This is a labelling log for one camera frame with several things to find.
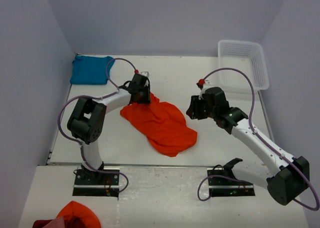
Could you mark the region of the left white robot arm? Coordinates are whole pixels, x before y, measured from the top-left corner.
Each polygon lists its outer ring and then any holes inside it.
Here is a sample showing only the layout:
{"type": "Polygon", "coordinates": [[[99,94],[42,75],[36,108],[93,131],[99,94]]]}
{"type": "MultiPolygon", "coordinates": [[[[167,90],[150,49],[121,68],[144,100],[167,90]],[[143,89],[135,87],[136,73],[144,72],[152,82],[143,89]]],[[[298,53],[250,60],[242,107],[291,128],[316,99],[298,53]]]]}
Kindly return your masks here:
{"type": "Polygon", "coordinates": [[[148,72],[135,73],[132,80],[119,86],[117,91],[100,98],[82,95],[67,122],[71,132],[70,140],[80,146],[82,167],[87,171],[86,178],[92,184],[103,181],[103,161],[99,152],[98,139],[102,134],[105,116],[118,108],[133,103],[151,102],[150,80],[148,72]]]}

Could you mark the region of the orange t shirt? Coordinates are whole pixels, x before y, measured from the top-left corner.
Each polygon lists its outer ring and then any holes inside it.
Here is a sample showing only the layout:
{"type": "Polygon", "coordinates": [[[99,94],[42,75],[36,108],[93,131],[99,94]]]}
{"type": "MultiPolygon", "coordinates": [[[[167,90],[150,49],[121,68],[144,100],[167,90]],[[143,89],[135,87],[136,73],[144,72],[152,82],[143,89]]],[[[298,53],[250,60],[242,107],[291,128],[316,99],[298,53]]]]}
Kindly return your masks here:
{"type": "Polygon", "coordinates": [[[120,115],[162,155],[176,157],[197,142],[198,133],[187,126],[182,112],[154,94],[150,95],[149,104],[130,104],[121,109],[120,115]]]}

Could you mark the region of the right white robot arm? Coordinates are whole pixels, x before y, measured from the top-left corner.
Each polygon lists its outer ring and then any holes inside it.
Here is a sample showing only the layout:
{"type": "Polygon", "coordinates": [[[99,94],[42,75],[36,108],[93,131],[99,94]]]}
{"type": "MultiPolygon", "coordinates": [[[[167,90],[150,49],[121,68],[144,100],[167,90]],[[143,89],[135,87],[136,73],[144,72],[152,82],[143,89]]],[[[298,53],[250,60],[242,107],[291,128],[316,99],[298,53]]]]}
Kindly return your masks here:
{"type": "Polygon", "coordinates": [[[253,124],[240,108],[231,107],[219,87],[205,88],[193,95],[186,111],[191,119],[211,118],[217,126],[246,145],[263,163],[257,165],[235,158],[223,166],[228,184],[245,181],[265,188],[281,205],[295,200],[308,188],[310,163],[279,148],[253,124]]]}

